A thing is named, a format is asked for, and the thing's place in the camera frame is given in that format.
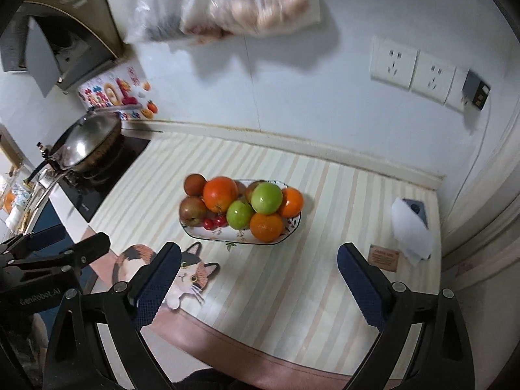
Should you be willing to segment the red yellow apple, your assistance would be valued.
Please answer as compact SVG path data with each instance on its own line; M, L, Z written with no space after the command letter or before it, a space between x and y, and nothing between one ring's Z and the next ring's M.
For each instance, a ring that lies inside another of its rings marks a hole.
M197 196L186 196L179 207L179 220L183 226L201 226L206 218L207 207Z

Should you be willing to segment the large orange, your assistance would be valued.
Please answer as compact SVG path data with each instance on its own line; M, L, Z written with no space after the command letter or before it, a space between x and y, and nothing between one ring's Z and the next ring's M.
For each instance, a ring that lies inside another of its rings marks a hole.
M229 205L238 198L238 186L225 176L208 180L203 187L203 202L215 214L225 213Z

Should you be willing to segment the brown kiwi fruit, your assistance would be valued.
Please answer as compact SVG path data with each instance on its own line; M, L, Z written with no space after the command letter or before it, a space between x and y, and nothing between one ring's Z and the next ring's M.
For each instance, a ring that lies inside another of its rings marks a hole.
M245 198L247 200L248 203L251 203L251 200L252 200L252 194L254 192L254 190L256 189L256 187L263 183L264 180L255 180L255 181L252 181L249 186L246 187L246 190L245 190Z

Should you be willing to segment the black gas stove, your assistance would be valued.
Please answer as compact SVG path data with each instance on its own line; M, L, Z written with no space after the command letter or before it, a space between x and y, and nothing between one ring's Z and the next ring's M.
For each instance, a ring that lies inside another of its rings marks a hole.
M69 173L59 181L61 189L87 223L148 144L149 139L119 135L97 164L81 174Z

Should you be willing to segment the brown Green Life label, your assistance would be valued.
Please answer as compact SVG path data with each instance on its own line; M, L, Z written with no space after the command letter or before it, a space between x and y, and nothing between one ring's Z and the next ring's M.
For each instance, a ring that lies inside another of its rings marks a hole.
M389 272L397 272L400 252L385 247L371 245L368 263L376 268Z

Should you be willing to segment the white tissue paper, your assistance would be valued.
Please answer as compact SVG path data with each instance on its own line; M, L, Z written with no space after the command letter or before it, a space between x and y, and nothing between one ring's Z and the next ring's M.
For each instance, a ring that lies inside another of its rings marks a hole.
M398 250L413 266L428 260L434 250L434 237L428 227L404 203L404 199L394 201L390 214Z

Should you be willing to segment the steel wok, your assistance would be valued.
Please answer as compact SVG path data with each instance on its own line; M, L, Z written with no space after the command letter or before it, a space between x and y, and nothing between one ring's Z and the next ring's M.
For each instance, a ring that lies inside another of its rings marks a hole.
M92 168L121 135L119 112L141 109L140 103L110 108L91 107L57 140L51 151L24 180L31 182L46 165L58 174L83 173Z

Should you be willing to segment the cat shaped mat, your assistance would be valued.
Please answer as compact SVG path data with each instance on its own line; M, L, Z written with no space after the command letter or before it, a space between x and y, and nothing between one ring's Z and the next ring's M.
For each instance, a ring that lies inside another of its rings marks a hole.
M205 262L199 256L202 244L195 242L182 251L181 267L164 299L170 310L177 310L185 297L192 297L203 304L203 290L209 281L219 273L218 262ZM130 282L137 271L155 258L156 253L145 245L135 244L123 251L115 261L112 270L112 284Z

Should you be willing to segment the black tissue holder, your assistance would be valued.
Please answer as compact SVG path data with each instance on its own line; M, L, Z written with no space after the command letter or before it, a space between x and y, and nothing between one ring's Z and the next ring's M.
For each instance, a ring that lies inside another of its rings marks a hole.
M409 206L409 208L421 219L424 225L428 227L427 212L423 201L405 198L404 203L406 203Z

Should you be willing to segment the striped table mat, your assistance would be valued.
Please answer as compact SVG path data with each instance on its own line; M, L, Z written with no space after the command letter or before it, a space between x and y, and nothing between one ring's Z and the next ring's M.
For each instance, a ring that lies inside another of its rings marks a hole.
M201 297L162 307L150 332L199 361L262 389L341 389L377 331L363 318L338 272L338 248L392 249L396 199L422 201L440 241L436 194L366 171L217 138L165 134L112 189L91 221L112 250L133 244L189 247L178 208L188 174L279 180L305 196L299 227L274 246L205 241L201 257L219 263Z

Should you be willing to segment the red cherry tomato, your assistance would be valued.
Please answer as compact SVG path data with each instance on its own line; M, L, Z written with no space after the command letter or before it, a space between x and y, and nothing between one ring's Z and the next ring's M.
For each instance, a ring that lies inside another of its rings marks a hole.
M206 229L207 231L212 231L215 228L214 221L209 217L205 218L203 220L203 228Z

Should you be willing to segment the dark red apple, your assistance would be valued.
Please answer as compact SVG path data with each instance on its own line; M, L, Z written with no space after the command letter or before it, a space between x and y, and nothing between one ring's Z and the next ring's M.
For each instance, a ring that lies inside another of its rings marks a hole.
M206 178L202 174L190 174L184 180L183 189L186 195L198 197L203 195L205 184Z

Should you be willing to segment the floral ceramic plate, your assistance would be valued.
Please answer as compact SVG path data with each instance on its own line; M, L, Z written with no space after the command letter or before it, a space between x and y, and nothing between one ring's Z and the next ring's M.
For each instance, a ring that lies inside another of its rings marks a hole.
M246 187L249 186L249 184L252 181L252 179L240 179L240 180L234 180L236 185L238 186L238 199L245 199L245 190ZM285 189L285 188L292 188L285 183L279 181L279 180L264 180L264 182L270 182L273 184L276 184L279 188ZM211 218L214 221L215 216L219 214L215 214L207 209L206 217ZM284 218L285 229L282 231L281 235L274 241L270 243L264 243L258 239L256 239L251 231L248 229L245 230L234 230L232 227L230 227L228 224L226 227L217 227L212 231L207 231L203 228L203 224L198 227L189 227L189 226L183 226L180 222L180 225L182 226L182 229L192 238L202 239L202 240L209 240L209 241L223 241L225 243L234 245L234 244L247 244L247 245L274 245L277 243L280 243L281 241L285 240L288 236L290 236L295 229L298 228L301 222L301 214L293 217L293 218Z

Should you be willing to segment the green apple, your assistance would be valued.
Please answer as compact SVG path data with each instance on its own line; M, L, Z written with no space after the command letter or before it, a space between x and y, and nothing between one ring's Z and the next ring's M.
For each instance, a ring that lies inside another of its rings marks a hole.
M227 209L227 223L234 230L249 228L249 222L255 211L245 199L232 202Z
M271 215L275 213L283 201L281 188L270 182L258 184L251 195L251 206L256 213Z

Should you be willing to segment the range hood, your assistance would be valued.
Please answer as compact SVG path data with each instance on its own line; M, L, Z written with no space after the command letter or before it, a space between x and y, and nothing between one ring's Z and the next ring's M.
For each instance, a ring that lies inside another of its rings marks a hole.
M46 96L112 67L123 46L108 0L25 0L1 35L1 66L30 74Z

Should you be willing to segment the colourful wall sticker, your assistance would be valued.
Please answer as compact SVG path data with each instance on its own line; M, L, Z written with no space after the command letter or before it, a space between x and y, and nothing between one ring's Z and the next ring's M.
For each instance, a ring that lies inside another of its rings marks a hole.
M139 62L124 62L81 84L78 98L86 108L118 108L122 121L148 121L159 115L155 89Z

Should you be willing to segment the black wall adapter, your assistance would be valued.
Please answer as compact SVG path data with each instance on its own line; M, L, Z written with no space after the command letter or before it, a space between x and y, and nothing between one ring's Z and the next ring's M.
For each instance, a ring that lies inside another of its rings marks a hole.
M491 86L479 74L469 70L463 83L462 95L465 102L481 111L488 100Z

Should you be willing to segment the right white wall socket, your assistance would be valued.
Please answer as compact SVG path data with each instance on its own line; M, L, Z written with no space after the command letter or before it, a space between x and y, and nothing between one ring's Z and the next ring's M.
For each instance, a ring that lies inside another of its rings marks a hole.
M421 50L411 79L411 91L444 104L455 72L456 67L453 64Z

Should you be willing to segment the white wall socket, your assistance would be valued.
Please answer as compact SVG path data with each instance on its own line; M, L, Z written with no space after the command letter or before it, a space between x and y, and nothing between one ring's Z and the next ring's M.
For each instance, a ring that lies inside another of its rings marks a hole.
M409 90L418 53L417 48L374 37L370 78Z
M411 91L444 104L455 72L456 67L453 64L421 50L411 79Z

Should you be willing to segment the left white wall socket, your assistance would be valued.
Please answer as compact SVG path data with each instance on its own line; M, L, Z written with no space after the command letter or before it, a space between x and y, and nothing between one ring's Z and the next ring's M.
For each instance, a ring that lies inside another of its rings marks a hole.
M417 48L374 37L370 78L409 90L418 53Z

